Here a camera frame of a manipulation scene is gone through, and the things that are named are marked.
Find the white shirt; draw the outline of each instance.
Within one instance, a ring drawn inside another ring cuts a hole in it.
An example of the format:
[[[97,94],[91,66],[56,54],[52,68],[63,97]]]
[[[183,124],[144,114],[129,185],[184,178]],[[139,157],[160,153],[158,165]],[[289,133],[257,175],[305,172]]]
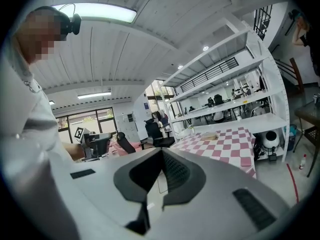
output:
[[[20,134],[39,143],[43,150],[58,153],[64,161],[72,161],[59,138],[58,123],[46,94],[11,41],[3,46],[1,58],[1,96],[5,94],[1,97],[1,135]]]

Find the white shelf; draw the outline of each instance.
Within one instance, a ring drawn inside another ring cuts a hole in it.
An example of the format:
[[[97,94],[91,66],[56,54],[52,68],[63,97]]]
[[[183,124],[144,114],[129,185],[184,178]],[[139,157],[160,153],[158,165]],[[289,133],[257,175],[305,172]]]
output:
[[[279,86],[279,88],[274,88],[272,90],[263,90],[263,91],[259,91],[259,92],[254,92],[251,95],[239,98],[239,99],[235,99],[217,106],[213,106],[213,107],[209,107],[207,109],[203,109],[199,112],[195,112],[195,113],[190,113],[190,114],[186,114],[184,116],[178,117],[176,119],[171,120],[172,123],[175,122],[179,122],[179,121],[183,121],[183,120],[187,120],[187,119],[192,119],[192,118],[197,118],[197,117],[202,117],[205,115],[209,115],[209,114],[213,114],[213,113],[217,113],[220,111],[225,111],[225,110],[229,110],[229,109],[233,109],[251,102],[255,102],[258,101],[260,99],[266,98],[268,96],[272,96],[275,95],[277,93],[280,93],[282,91],[281,86]]]
[[[276,153],[276,156],[277,156],[277,157],[280,157],[280,156],[283,156],[285,152],[284,152],[284,149],[283,149],[281,146],[279,146],[278,149],[277,149],[276,151],[274,151],[274,153]],[[267,152],[266,152],[266,154],[260,156],[260,157],[258,158],[258,161],[259,161],[259,160],[263,160],[263,159],[268,159],[268,154],[267,154]]]
[[[257,134],[285,127],[286,125],[287,122],[285,120],[272,113],[266,113],[242,120],[195,126],[194,130],[195,133],[206,133],[244,127],[248,129],[250,133]],[[184,129],[178,134],[178,139],[182,139],[187,136],[189,131],[189,129]]]
[[[248,36],[248,32],[250,31],[250,28],[247,27],[246,29],[239,31],[237,33],[234,33],[233,35],[225,38],[224,40],[216,43],[215,45],[213,45],[212,47],[210,47],[208,50],[204,51],[203,53],[201,53],[200,55],[198,55],[197,57],[195,57],[194,59],[192,59],[191,61],[189,61],[187,64],[185,64],[181,69],[179,69],[178,71],[176,71],[173,75],[171,75],[166,81],[164,81],[161,86],[167,86],[167,84],[170,82],[170,80],[182,80],[184,79],[184,77],[181,79],[179,77],[180,74],[183,75],[183,71],[185,69],[187,69],[189,66],[191,66],[193,63],[197,62],[198,60],[200,60],[202,57],[208,55],[209,53],[213,52],[214,50],[218,49],[219,47],[226,45],[229,42],[234,42],[234,40],[238,40],[236,43],[237,44],[242,44],[242,47],[234,47],[234,51],[230,51],[229,55],[236,53],[237,51],[240,51],[242,49],[244,49],[246,47],[246,43],[247,43],[247,36]],[[180,83],[175,83],[175,82],[171,82],[173,83],[174,87],[177,87],[181,84],[183,84],[185,81],[183,80]]]
[[[202,92],[203,89],[212,88],[213,87],[212,85],[217,85],[217,86],[223,85],[224,82],[229,81],[232,78],[239,77],[243,74],[247,74],[247,73],[255,70],[261,64],[261,62],[264,59],[266,59],[267,57],[268,56],[259,56],[255,59],[248,61],[247,63],[236,66],[232,69],[229,69],[229,70],[195,86],[194,88],[187,90],[178,96],[173,97],[172,99],[167,101],[166,104],[185,100],[187,98],[190,98],[190,97]]]

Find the white shelving unit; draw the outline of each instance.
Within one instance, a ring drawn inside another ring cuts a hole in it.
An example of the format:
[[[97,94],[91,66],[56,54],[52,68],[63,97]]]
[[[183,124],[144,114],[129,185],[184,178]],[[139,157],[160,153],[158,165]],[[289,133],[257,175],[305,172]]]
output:
[[[164,106],[166,110],[165,112],[169,117],[169,123],[171,125],[171,128],[173,129],[173,136],[177,141],[177,137],[174,131],[174,123],[176,122],[237,108],[241,105],[249,104],[263,98],[268,98],[271,109],[270,113],[242,120],[197,126],[196,128],[201,131],[216,131],[230,127],[245,127],[253,134],[262,133],[274,129],[282,129],[282,134],[284,137],[284,147],[279,147],[276,153],[277,156],[282,156],[282,161],[284,161],[289,141],[289,131],[284,131],[284,127],[289,129],[289,106],[287,93],[277,64],[274,61],[274,58],[272,57],[268,48],[264,45],[263,41],[245,22],[237,20],[237,22],[235,23],[235,21],[226,20],[226,24],[230,27],[230,29],[232,29],[233,31],[237,30],[237,32],[224,39],[223,41],[213,45],[208,50],[202,52],[200,55],[186,63],[181,69],[171,75],[162,84],[159,84],[158,82],[163,103],[166,104]],[[190,75],[189,72],[193,64],[201,61],[202,58],[210,56],[212,53],[219,51],[219,49],[224,49],[228,52],[225,52],[225,56],[220,57],[220,60],[213,63],[212,66],[194,75]],[[181,86],[190,82],[192,79],[195,79],[196,77],[202,75],[204,72],[213,69],[224,60],[228,59],[230,56],[234,56],[243,50],[249,51],[249,53],[252,55],[252,59],[249,59],[248,61],[233,68],[229,68],[225,71],[221,70],[221,73],[219,73],[218,75],[215,75],[212,78],[207,77],[206,80],[202,81],[201,83],[193,84],[194,86],[192,88],[183,92]],[[232,100],[214,107],[199,109],[198,111],[175,119],[170,117],[168,104],[172,102],[180,102],[209,89],[212,90],[219,88],[225,85],[227,81],[236,79],[252,71],[257,71],[258,74],[263,77],[266,90],[254,92],[251,95]],[[166,102],[161,89],[161,87],[163,86],[174,87],[178,95]]]

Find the checkered tablecloth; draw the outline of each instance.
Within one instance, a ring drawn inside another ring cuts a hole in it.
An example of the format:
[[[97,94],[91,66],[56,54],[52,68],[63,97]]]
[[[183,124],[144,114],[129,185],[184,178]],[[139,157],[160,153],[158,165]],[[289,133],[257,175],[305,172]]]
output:
[[[173,149],[236,166],[256,178],[253,144],[255,137],[243,127],[217,130],[218,139],[201,140],[205,132],[188,135],[172,146]]]

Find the table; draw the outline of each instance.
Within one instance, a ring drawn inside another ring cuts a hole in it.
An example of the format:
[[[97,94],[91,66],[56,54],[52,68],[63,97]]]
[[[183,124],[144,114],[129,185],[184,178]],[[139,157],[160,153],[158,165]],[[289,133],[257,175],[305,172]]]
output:
[[[301,136],[298,142],[295,145],[293,152],[296,151],[296,148],[301,140],[302,136],[304,135],[312,144],[315,145],[315,151],[313,155],[313,160],[311,164],[311,168],[307,177],[310,176],[312,169],[315,166],[315,162],[318,156],[319,148],[320,148],[320,103],[318,102],[315,104],[313,101],[296,109],[294,114],[299,118],[300,126],[301,126]],[[309,122],[310,124],[314,125],[313,127],[306,129],[303,131],[301,119]]]
[[[244,127],[217,130],[217,140],[202,140],[205,132],[187,135],[171,148],[231,164],[257,178],[253,143],[255,137]]]

